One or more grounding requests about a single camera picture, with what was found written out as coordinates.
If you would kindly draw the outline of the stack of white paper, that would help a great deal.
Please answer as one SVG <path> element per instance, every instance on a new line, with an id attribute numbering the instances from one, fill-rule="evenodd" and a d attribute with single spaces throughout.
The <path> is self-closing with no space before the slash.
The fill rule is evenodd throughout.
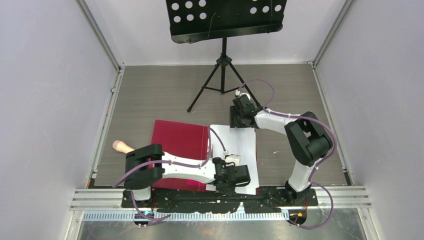
<path id="1" fill-rule="evenodd" d="M 224 150 L 219 142 L 225 146 L 229 154 L 239 155 L 240 164 L 247 165 L 250 175 L 250 184 L 236 187 L 235 192 L 244 195 L 255 195 L 259 187 L 256 152 L 256 132 L 254 128 L 231 128 L 228 125 L 212 124 L 209 126 L 218 136 L 211 135 L 212 156 L 224 158 Z"/>

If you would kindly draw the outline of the black music stand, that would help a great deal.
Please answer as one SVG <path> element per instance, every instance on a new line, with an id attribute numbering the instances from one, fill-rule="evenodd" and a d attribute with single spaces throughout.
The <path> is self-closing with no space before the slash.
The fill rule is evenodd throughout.
<path id="1" fill-rule="evenodd" d="M 220 56 L 187 112 L 192 111 L 203 91 L 210 89 L 208 84 L 218 69 L 221 80 L 217 92 L 222 95 L 228 93 L 225 89 L 227 67 L 242 84 L 246 83 L 227 54 L 228 39 L 282 30 L 287 5 L 285 0 L 167 0 L 165 3 L 174 43 L 222 40 Z"/>

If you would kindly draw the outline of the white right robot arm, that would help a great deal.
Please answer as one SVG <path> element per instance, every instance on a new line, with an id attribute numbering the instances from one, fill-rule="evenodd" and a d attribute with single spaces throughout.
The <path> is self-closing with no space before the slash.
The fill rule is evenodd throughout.
<path id="1" fill-rule="evenodd" d="M 288 203 L 299 205 L 311 187 L 314 169 L 334 147 L 329 128 L 311 111 L 291 115 L 255 106 L 247 93 L 237 91 L 232 102 L 232 128 L 265 129 L 287 137 L 295 164 L 285 183 L 284 195 Z"/>

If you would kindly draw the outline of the pink plastic cylinder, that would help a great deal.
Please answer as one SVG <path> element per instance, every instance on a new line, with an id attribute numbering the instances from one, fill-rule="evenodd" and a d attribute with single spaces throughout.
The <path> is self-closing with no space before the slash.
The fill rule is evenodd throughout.
<path id="1" fill-rule="evenodd" d="M 130 152 L 133 152 L 135 149 L 128 146 L 125 142 L 120 141 L 120 140 L 115 140 L 112 143 L 112 148 L 119 152 L 119 153 L 123 153 L 123 154 L 128 154 Z"/>

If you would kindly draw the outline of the aluminium frame rail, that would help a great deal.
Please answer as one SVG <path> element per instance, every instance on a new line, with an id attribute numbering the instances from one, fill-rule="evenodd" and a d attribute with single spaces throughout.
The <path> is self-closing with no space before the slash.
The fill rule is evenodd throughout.
<path id="1" fill-rule="evenodd" d="M 149 216 L 154 219 L 164 218 L 168 222 L 191 222 L 191 221 L 279 221 L 288 220 L 289 212 L 282 210 L 272 213 L 245 213 L 245 211 L 237 210 L 233 213 L 162 213 L 147 211 Z M 146 218 L 140 216 L 135 210 L 123 211 L 86 211 L 82 215 L 84 222 L 145 222 Z"/>

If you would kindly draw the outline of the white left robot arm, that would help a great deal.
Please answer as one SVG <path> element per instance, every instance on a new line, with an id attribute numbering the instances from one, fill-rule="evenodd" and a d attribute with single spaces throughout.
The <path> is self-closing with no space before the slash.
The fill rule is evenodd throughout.
<path id="1" fill-rule="evenodd" d="M 162 179 L 181 179 L 212 185 L 216 192 L 232 196 L 236 189 L 250 184 L 247 165 L 237 164 L 220 157 L 196 160 L 164 152 L 161 144 L 151 144 L 133 149 L 123 142 L 115 150 L 125 154 L 125 173 L 115 183 L 132 191 L 141 207 L 153 202 L 151 187 Z"/>

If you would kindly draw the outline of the red plastic folder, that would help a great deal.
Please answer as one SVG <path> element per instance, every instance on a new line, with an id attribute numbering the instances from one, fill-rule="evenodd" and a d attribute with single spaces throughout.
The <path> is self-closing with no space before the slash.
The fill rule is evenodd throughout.
<path id="1" fill-rule="evenodd" d="M 151 143 L 161 144 L 163 151 L 174 156 L 203 161 L 207 157 L 207 126 L 157 119 L 154 123 Z M 226 149 L 219 140 L 223 150 Z M 153 184 L 153 188 L 212 192 L 213 185 L 194 180 L 165 178 Z"/>

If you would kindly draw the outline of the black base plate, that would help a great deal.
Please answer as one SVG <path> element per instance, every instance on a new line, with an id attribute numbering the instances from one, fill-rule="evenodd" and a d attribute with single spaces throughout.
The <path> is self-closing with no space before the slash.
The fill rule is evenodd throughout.
<path id="1" fill-rule="evenodd" d="M 147 200 L 137 200 L 139 209 L 157 209 L 160 213 L 234 213 L 240 206 L 248 214 L 277 213 L 280 207 L 318 206 L 316 191 L 310 188 L 300 198 L 294 199 L 284 187 L 260 186 L 255 195 L 235 194 L 227 196 L 211 191 L 188 191 L 156 188 Z"/>

